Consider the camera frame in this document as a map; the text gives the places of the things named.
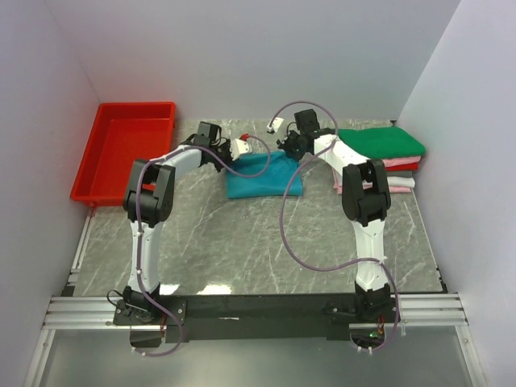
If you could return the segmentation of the teal t shirt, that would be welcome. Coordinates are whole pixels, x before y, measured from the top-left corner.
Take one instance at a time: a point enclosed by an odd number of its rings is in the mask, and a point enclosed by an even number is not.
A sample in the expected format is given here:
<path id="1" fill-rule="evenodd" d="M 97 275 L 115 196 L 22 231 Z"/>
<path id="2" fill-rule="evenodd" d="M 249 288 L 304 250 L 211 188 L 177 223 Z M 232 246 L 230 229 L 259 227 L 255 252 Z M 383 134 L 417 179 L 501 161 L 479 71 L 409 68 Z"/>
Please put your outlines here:
<path id="1" fill-rule="evenodd" d="M 232 168 L 237 173 L 254 175 L 264 168 L 267 159 L 267 154 L 244 155 L 233 164 Z M 243 199 L 282 196 L 297 168 L 297 161 L 278 151 L 271 153 L 269 166 L 258 177 L 240 177 L 226 171 L 227 198 Z"/>

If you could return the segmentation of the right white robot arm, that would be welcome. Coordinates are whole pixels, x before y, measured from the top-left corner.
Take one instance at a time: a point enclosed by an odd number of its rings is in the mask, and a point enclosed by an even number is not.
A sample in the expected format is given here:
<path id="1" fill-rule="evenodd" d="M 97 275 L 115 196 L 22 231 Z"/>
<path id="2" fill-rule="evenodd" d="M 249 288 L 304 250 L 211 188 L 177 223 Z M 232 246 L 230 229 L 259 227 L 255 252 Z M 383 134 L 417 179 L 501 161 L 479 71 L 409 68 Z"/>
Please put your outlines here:
<path id="1" fill-rule="evenodd" d="M 309 153 L 312 160 L 324 161 L 342 183 L 341 203 L 353 227 L 357 255 L 355 295 L 342 312 L 359 321 L 375 321 L 396 306 L 391 295 L 395 284 L 385 266 L 385 220 L 391 207 L 385 165 L 346 145 L 337 128 L 322 128 L 312 109 L 297 112 L 294 122 L 296 129 L 277 141 L 278 148 L 294 160 Z"/>

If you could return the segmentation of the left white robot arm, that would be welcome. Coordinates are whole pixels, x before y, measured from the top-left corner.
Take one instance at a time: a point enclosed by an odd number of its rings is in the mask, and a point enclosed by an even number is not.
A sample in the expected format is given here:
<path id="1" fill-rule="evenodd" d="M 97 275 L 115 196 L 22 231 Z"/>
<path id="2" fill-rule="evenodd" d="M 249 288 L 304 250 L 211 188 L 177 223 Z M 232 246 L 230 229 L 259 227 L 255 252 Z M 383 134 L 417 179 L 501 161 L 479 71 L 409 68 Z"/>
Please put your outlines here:
<path id="1" fill-rule="evenodd" d="M 160 302 L 158 259 L 164 222 L 173 209 L 175 182 L 205 164 L 221 171 L 233 160 L 231 141 L 222 137 L 222 128 L 201 122 L 197 132 L 170 153 L 134 161 L 123 200 L 131 226 L 131 273 L 119 294 L 123 300 L 117 306 L 119 314 L 142 324 L 165 314 L 157 306 Z"/>

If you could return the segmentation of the light pink bottom t shirt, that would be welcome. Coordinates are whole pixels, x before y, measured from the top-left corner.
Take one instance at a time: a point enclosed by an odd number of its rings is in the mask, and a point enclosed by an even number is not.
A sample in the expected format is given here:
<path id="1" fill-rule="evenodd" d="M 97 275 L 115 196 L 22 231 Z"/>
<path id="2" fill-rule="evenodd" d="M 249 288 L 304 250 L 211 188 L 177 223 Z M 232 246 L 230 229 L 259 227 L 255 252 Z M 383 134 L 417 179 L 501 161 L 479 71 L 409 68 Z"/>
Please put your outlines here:
<path id="1" fill-rule="evenodd" d="M 389 186 L 389 192 L 392 194 L 403 194 L 409 193 L 415 187 L 415 179 L 412 178 L 400 178 L 400 177 L 387 177 L 387 182 Z M 371 188 L 372 183 L 363 182 L 363 187 L 365 189 Z M 338 194 L 342 193 L 342 186 L 334 183 L 334 189 L 336 189 Z"/>

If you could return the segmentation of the green folded t shirt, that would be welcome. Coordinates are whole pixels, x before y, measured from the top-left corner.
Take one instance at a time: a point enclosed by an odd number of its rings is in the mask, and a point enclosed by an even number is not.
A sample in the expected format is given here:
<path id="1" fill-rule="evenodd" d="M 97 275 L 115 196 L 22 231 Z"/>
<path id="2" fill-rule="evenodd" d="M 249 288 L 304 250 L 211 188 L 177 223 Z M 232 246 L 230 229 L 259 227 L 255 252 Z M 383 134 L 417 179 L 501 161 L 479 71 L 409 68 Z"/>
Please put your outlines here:
<path id="1" fill-rule="evenodd" d="M 425 146 L 400 127 L 339 129 L 340 139 L 351 149 L 371 159 L 424 156 Z"/>

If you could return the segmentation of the grey folded t shirt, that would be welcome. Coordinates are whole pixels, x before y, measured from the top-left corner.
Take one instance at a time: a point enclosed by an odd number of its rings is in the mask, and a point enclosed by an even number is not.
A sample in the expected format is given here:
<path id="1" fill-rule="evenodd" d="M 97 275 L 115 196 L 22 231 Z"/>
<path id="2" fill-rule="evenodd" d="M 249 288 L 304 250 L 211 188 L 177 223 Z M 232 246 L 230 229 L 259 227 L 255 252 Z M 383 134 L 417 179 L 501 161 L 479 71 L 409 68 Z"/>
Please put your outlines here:
<path id="1" fill-rule="evenodd" d="M 412 171 L 387 171 L 387 177 L 400 177 L 400 178 L 412 178 Z"/>

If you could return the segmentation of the red plastic bin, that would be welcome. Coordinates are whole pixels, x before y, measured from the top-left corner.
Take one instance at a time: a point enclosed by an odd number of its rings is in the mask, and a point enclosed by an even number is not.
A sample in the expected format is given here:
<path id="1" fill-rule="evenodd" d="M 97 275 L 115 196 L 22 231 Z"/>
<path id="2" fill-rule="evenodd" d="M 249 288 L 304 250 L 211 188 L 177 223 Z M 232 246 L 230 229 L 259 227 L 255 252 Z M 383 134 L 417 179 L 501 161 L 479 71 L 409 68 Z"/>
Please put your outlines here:
<path id="1" fill-rule="evenodd" d="M 133 162 L 169 152 L 175 110 L 173 102 L 101 104 L 70 198 L 92 207 L 121 206 Z"/>

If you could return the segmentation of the white folded t shirt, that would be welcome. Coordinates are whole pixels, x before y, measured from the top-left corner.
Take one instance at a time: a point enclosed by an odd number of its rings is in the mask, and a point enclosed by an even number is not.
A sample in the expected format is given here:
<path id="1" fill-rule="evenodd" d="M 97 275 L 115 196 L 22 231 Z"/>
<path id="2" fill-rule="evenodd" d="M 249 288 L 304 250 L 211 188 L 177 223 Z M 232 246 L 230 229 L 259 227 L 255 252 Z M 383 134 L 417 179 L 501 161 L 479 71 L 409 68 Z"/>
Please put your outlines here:
<path id="1" fill-rule="evenodd" d="M 415 179 L 413 177 L 387 176 L 387 182 L 391 193 L 408 193 L 415 187 Z M 342 176 L 337 173 L 335 175 L 334 189 L 341 192 L 342 187 Z"/>

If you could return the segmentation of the red folded t shirt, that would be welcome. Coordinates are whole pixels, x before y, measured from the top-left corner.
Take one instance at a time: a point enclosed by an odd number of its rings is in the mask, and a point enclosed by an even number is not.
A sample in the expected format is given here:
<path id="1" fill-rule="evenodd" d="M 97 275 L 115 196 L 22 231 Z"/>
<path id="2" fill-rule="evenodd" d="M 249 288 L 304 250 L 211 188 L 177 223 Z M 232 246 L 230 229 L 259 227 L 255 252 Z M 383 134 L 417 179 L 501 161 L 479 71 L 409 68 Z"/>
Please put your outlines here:
<path id="1" fill-rule="evenodd" d="M 406 165 L 398 165 L 396 167 L 386 167 L 387 171 L 418 171 L 419 162 L 417 164 L 406 164 Z"/>

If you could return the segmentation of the black base beam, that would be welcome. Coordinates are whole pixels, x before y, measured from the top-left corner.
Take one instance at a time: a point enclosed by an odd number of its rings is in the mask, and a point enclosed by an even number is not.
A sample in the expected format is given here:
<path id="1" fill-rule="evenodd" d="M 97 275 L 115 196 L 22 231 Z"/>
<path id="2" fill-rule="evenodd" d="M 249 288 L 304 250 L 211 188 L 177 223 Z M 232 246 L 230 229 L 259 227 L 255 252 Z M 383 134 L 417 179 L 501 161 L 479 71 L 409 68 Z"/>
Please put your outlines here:
<path id="1" fill-rule="evenodd" d="M 377 326 L 398 321 L 395 301 L 373 306 L 353 293 L 163 296 L 167 316 L 154 310 L 145 316 L 118 301 L 113 324 L 165 329 L 165 340 L 290 339 L 348 340 L 354 324 Z"/>

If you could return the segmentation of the aluminium frame rail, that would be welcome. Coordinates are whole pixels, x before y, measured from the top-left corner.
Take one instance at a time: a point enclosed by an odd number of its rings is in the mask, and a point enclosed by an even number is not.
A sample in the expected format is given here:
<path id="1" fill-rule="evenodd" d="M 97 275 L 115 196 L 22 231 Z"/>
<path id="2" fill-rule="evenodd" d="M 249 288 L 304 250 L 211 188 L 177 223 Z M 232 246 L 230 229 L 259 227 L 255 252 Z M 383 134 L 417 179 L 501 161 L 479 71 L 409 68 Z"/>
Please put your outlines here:
<path id="1" fill-rule="evenodd" d="M 405 327 L 455 327 L 467 324 L 460 297 L 453 293 L 402 294 L 400 317 Z M 115 307 L 104 297 L 53 297 L 42 328 L 58 330 L 114 329 Z"/>

